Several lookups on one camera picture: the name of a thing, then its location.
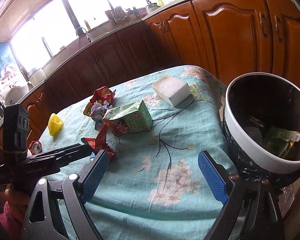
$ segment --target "yellow bottle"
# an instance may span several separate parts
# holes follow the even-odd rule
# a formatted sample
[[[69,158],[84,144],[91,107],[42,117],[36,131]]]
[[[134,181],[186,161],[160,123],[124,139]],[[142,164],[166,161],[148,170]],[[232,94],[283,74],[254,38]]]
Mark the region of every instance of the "yellow bottle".
[[[161,6],[161,7],[164,6],[162,0],[159,0],[159,1],[158,1],[158,5]]]
[[[88,31],[91,31],[90,25],[86,20],[84,20],[84,24],[86,25]]]

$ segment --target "crumpled paper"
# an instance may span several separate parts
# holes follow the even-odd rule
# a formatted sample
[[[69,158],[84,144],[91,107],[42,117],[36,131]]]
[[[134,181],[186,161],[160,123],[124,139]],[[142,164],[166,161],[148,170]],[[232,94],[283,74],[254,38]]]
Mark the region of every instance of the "crumpled paper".
[[[90,117],[96,122],[94,129],[100,131],[103,127],[102,119],[105,116],[108,109],[113,108],[107,101],[103,102],[103,105],[96,101],[91,107]]]

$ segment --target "wooden cabinet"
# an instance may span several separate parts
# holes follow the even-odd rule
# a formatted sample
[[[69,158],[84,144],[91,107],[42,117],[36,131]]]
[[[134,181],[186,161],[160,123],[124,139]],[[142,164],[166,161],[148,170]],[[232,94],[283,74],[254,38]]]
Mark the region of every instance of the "wooden cabinet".
[[[30,116],[27,137],[28,146],[32,141],[39,140],[52,114],[52,111],[46,104],[47,96],[44,87],[45,84],[41,85],[22,102],[22,106],[28,111]]]
[[[146,19],[144,22],[162,69],[180,65],[180,58],[174,43],[173,46],[171,44],[169,46],[169,41],[164,35],[159,14]]]
[[[45,91],[48,98],[47,105],[54,113],[83,99],[74,86],[72,74],[66,66],[61,67],[45,81]]]
[[[291,0],[266,0],[273,30],[273,70],[300,88],[300,12]]]
[[[209,71],[206,49],[191,2],[159,14],[170,50],[176,49],[182,65],[195,65]]]
[[[110,86],[137,77],[116,35],[93,44],[89,50]]]
[[[270,72],[272,33],[264,0],[195,0],[211,73],[228,85],[249,72]]]
[[[136,74],[141,77],[157,71],[159,61],[143,22],[116,33]]]
[[[74,81],[73,87],[82,99],[92,95],[97,88],[110,85],[89,49],[79,53],[65,67]]]

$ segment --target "metal screw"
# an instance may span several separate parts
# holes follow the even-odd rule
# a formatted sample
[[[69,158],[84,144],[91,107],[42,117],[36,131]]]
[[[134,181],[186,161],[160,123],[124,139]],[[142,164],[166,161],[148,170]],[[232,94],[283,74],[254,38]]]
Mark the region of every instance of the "metal screw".
[[[40,185],[42,185],[42,184],[45,184],[46,181],[47,181],[47,180],[46,180],[45,178],[41,178],[41,179],[39,179],[38,183],[39,183]]]
[[[77,179],[77,177],[78,177],[78,174],[72,173],[72,174],[69,175],[68,178],[69,178],[70,180],[75,180],[75,179]]]
[[[230,175],[230,178],[233,179],[233,180],[237,180],[237,179],[239,179],[240,177],[239,177],[238,174],[231,174],[231,175]]]
[[[269,180],[268,179],[262,179],[261,181],[262,181],[263,184],[266,184],[266,185],[269,184]]]

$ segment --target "white foam block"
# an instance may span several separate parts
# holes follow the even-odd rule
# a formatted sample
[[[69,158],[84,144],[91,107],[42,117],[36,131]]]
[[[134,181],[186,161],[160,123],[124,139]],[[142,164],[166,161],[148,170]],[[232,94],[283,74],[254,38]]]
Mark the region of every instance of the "white foam block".
[[[185,81],[168,75],[159,78],[152,84],[152,88],[159,97],[172,106],[177,106],[191,94]]]

